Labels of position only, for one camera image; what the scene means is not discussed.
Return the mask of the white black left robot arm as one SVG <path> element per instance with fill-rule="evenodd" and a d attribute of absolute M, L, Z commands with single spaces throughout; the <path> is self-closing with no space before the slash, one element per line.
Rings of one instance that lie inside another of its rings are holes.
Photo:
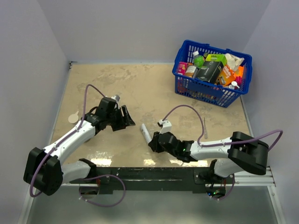
<path fill-rule="evenodd" d="M 29 152 L 23 180 L 31 189 L 36 188 L 48 196 L 53 195 L 64 183 L 78 179 L 86 183 L 94 182 L 97 177 L 94 163 L 87 159 L 66 165 L 64 162 L 83 143 L 107 126 L 115 132 L 135 126 L 135 122 L 125 105 L 119 106 L 117 99 L 104 97 L 62 138 L 43 149 L 35 147 Z"/>

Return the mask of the white remote control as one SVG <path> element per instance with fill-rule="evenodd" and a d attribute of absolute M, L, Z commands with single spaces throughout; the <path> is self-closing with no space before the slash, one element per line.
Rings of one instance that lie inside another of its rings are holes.
<path fill-rule="evenodd" d="M 145 126 L 144 123 L 141 124 L 140 131 L 143 134 L 146 143 L 149 144 L 152 141 L 152 138 L 151 138 L 151 136 L 150 136 L 150 134 L 148 132 L 148 129 L 146 128 L 146 126 Z"/>

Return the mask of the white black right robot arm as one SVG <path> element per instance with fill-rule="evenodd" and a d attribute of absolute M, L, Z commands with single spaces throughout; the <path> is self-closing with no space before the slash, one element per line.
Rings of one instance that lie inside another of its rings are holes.
<path fill-rule="evenodd" d="M 146 141 L 153 152 L 167 152 L 182 162 L 216 159 L 208 171 L 208 178 L 213 183 L 241 171 L 266 174 L 269 146 L 242 132 L 233 132 L 231 137 L 223 140 L 202 143 L 179 140 L 171 132 L 155 132 Z"/>

